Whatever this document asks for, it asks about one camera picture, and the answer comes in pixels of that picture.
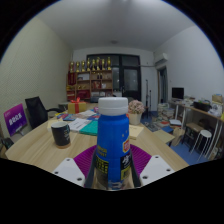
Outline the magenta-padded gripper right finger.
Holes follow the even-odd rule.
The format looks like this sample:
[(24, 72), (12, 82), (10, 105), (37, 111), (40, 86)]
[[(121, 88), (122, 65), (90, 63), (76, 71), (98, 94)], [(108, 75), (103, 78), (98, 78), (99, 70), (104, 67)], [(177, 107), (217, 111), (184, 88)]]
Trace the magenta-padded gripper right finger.
[(151, 156), (135, 145), (130, 145), (130, 149), (132, 180), (135, 188), (146, 186), (174, 173), (161, 156)]

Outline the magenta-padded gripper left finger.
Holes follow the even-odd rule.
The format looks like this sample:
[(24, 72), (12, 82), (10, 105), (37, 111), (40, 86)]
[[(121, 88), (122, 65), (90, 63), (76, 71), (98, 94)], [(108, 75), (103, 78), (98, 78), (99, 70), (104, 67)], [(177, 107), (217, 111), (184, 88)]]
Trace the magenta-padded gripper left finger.
[(65, 158), (53, 174), (84, 188), (94, 186), (96, 147), (92, 146), (75, 158)]

